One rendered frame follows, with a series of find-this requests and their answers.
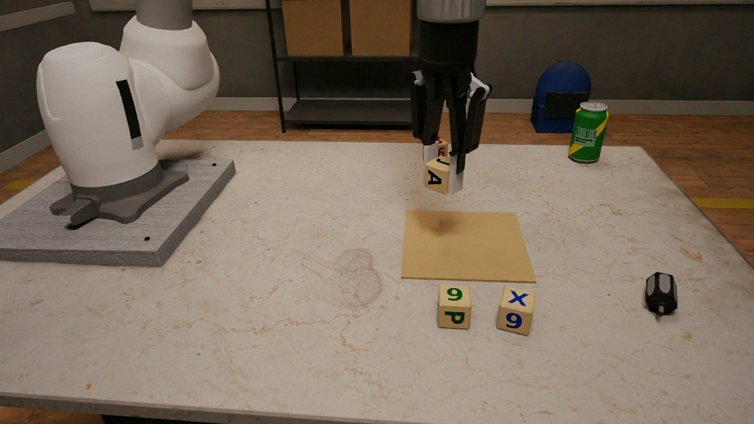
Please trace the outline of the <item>tan flat mat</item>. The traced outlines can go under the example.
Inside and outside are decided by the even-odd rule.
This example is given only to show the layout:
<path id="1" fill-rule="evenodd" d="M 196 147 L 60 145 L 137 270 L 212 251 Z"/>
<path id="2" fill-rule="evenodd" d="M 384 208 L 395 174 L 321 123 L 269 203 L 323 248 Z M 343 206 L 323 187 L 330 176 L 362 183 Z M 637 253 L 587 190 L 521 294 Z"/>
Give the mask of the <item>tan flat mat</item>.
<path id="1" fill-rule="evenodd" d="M 516 213 L 406 210 L 401 279 L 536 283 Z"/>

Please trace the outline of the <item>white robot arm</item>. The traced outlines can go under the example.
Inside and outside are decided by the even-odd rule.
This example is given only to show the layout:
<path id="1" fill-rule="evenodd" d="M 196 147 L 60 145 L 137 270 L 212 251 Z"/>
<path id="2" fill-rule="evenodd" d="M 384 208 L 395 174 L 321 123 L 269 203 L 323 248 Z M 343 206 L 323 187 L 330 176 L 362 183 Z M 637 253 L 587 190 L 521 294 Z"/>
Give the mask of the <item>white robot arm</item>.
<path id="1" fill-rule="evenodd" d="M 487 0 L 417 0 L 418 19 L 432 24 L 479 21 L 486 8 Z M 162 171 L 154 147 L 215 99 L 219 67 L 209 51 L 192 0 L 135 0 L 119 52 L 84 41 L 44 56 L 39 110 L 72 187 L 49 205 L 62 224 L 132 223 L 189 180 Z"/>

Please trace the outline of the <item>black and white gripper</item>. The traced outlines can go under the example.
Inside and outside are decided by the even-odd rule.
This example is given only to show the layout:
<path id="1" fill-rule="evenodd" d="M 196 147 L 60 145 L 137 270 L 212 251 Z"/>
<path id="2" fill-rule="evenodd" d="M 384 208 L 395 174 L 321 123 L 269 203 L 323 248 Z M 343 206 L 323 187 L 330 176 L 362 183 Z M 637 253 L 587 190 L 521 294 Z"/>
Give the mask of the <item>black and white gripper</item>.
<path id="1" fill-rule="evenodd" d="M 479 21 L 459 25 L 422 21 L 422 70 L 406 75 L 411 93 L 412 134 L 424 145 L 423 185 L 426 162 L 438 157 L 437 140 L 444 101 L 449 108 L 452 147 L 449 195 L 462 190 L 465 156 L 479 147 L 485 107 L 492 93 L 492 84 L 479 81 L 474 69 L 478 30 Z M 467 119 L 465 106 L 469 88 L 471 100 Z"/>

